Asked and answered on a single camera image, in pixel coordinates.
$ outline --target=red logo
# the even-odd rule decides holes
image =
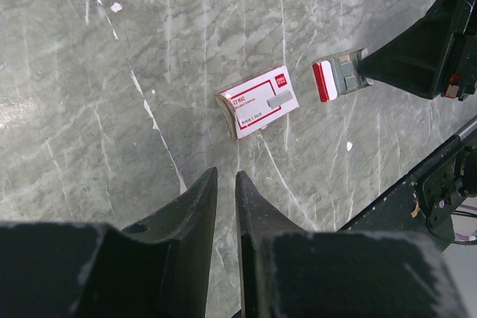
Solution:
[[[284,74],[279,74],[278,76],[275,77],[275,80],[277,81],[278,88],[284,87],[287,84]]]

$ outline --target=gray tabletop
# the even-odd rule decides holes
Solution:
[[[375,51],[433,1],[0,0],[0,218],[122,228],[217,166],[207,316],[229,317],[237,170],[333,231],[477,113],[381,83],[319,101],[313,60]],[[232,141],[213,94],[283,63],[300,108]]]

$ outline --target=red border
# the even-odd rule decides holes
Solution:
[[[250,92],[250,91],[252,91],[253,89],[256,89],[257,87],[260,87],[260,86],[265,85],[266,83],[268,83],[268,84],[270,85],[271,90],[274,92],[274,96],[276,96],[277,93],[275,92],[274,85],[271,84],[271,80],[266,80],[265,82],[259,83],[258,85],[255,85],[254,87],[250,87],[249,89],[246,89],[245,91],[240,92],[238,95],[235,95],[235,96],[231,97],[230,100],[233,100],[234,98],[237,98],[237,97],[239,97],[239,96],[242,96],[244,93]],[[245,127],[242,127],[242,126],[240,125],[240,120],[237,118],[237,123],[238,123],[238,125],[239,125],[238,127],[239,127],[241,130],[244,130],[245,128],[248,128],[248,127],[254,125],[256,122],[261,121],[262,119],[267,118],[269,115],[273,115],[274,113],[277,113],[277,112],[280,111],[281,109],[282,109],[282,107],[279,106],[279,107],[278,107],[277,109],[275,109],[273,112],[270,112],[270,113],[268,113],[267,115],[264,115],[263,117],[260,117],[260,118],[257,119],[256,121],[253,121],[252,123],[247,124]]]
[[[318,86],[318,93],[320,94],[321,102],[329,102],[329,95],[326,89],[325,76],[323,74],[321,63],[313,64],[313,72],[315,73],[315,80]]]

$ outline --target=black cable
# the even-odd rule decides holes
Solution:
[[[466,217],[474,217],[474,215],[475,215],[471,212],[460,212],[460,211],[453,212],[452,214],[456,214],[457,216],[466,216]],[[431,226],[429,224],[429,221],[427,219],[426,219],[426,226],[427,226],[427,229],[429,230],[429,232],[431,233],[432,236],[434,236],[435,238],[437,238],[441,241],[447,242],[449,244],[455,244],[455,245],[461,245],[461,246],[475,246],[475,245],[477,245],[477,240],[474,240],[474,241],[456,241],[456,240],[450,240],[448,238],[442,238],[441,236],[437,235],[434,231],[432,231],[432,228],[431,228]]]

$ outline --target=white box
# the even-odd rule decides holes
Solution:
[[[219,92],[215,100],[227,118],[234,140],[299,107],[286,66]]]

